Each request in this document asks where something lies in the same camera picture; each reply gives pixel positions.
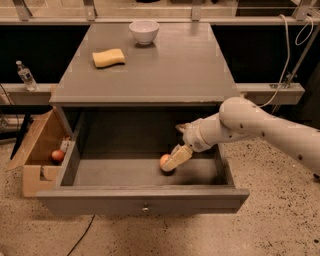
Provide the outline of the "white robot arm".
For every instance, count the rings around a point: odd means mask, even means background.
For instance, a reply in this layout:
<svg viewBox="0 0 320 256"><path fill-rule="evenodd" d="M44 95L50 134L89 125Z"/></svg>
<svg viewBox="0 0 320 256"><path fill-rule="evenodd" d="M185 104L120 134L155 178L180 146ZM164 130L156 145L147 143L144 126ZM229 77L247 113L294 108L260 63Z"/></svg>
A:
<svg viewBox="0 0 320 256"><path fill-rule="evenodd" d="M194 152L255 136L320 176L320 131L268 114L245 98L229 98L218 113L177 125L176 129L183 134L184 144L160 159L160 168L165 172L187 162Z"/></svg>

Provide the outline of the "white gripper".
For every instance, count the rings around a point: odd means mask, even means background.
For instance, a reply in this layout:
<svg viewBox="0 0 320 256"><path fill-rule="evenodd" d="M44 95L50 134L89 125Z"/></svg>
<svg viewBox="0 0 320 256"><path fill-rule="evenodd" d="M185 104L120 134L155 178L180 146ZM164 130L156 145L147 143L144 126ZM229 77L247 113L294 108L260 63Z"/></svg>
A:
<svg viewBox="0 0 320 256"><path fill-rule="evenodd" d="M208 119L197 119L191 123L177 124L176 130L183 134L185 145L177 145L170 153L163 171L171 172L176 167L188 161L194 152L203 152L210 149L213 143L210 141L213 127Z"/></svg>

